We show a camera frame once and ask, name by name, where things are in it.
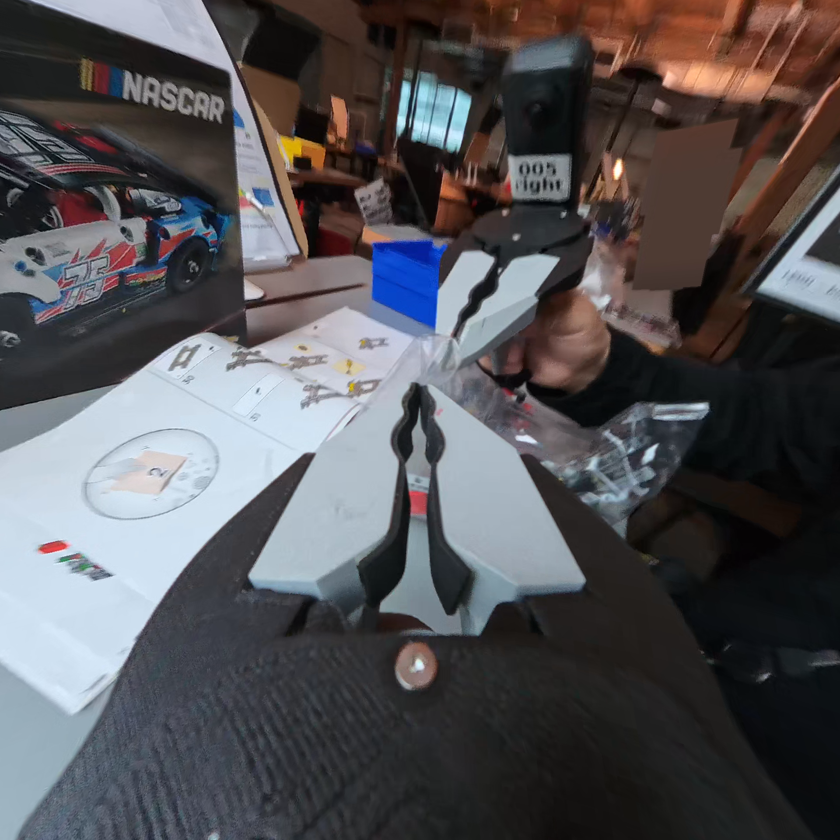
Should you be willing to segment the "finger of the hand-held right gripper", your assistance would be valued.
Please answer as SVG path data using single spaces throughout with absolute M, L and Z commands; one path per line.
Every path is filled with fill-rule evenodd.
M 488 278 L 495 264 L 495 257 L 484 251 L 459 254 L 437 292 L 436 334 L 456 335 L 473 291 Z
M 466 367 L 498 351 L 534 319 L 541 288 L 560 263 L 555 255 L 515 258 L 497 287 L 467 317 L 458 335 L 460 365 Z

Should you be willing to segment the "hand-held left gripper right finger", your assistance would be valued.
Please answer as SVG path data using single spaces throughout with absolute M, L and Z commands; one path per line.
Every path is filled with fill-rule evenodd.
M 430 572 L 461 633 L 479 635 L 499 605 L 582 592 L 585 575 L 518 451 L 438 388 L 418 393 Z

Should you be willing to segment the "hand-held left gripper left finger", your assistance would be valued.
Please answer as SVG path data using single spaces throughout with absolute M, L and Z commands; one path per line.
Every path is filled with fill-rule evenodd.
M 420 406 L 412 382 L 322 444 L 248 575 L 254 588 L 309 596 L 378 629 L 406 568 L 406 463 Z

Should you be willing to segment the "clear plastic parts bag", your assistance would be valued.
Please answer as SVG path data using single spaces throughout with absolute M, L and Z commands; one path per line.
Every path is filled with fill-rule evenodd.
M 571 462 L 576 433 L 569 421 L 537 404 L 522 388 L 508 390 L 477 364 L 460 366 L 456 341 L 436 334 L 415 338 L 388 376 L 389 388 L 434 385 L 521 455 L 531 455 L 557 478 Z

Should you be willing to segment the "lego instruction booklet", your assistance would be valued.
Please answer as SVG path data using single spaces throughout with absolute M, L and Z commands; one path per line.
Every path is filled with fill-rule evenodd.
M 412 337 L 342 308 L 247 349 L 184 339 L 2 452 L 2 665 L 74 715 L 204 544 L 340 432 Z

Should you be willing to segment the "lego race car box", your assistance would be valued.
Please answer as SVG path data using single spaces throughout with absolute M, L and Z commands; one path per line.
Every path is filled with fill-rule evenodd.
M 233 69 L 201 2 L 2 2 L 2 409 L 245 329 Z

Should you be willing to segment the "person's right hand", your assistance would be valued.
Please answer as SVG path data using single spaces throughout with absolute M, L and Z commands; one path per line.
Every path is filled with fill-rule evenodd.
M 576 394 L 603 373 L 611 334 L 580 289 L 544 299 L 534 320 L 479 361 L 497 379 Z

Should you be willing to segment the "blue plastic bin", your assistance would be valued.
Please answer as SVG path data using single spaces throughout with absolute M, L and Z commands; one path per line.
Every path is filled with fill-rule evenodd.
M 432 239 L 373 243 L 372 299 L 434 331 L 438 272 L 447 247 Z

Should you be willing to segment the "paned window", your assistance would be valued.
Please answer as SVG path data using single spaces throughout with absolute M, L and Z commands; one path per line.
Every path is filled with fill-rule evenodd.
M 446 85 L 430 72 L 402 82 L 395 135 L 449 153 L 459 152 L 466 134 L 472 97 Z

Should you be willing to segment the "crinkled clear plastic bag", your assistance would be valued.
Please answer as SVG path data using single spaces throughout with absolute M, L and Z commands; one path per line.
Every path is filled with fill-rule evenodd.
M 638 402 L 594 430 L 561 482 L 621 537 L 631 515 L 680 467 L 710 411 L 708 402 Z

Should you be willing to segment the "white printed paper sheet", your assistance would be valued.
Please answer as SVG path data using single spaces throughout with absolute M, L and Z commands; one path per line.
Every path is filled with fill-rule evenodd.
M 234 140 L 245 273 L 285 269 L 306 259 L 308 240 L 279 135 L 239 83 L 234 86 Z

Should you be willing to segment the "person's black clothing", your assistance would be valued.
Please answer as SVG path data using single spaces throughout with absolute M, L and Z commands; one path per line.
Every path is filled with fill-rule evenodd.
M 708 403 L 697 475 L 801 509 L 678 597 L 734 716 L 816 838 L 838 838 L 838 353 L 785 366 L 658 357 L 656 400 Z

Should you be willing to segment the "framed marker sign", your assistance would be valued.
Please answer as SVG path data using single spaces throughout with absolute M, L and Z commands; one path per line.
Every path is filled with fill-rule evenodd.
M 838 169 L 751 274 L 742 294 L 838 326 Z

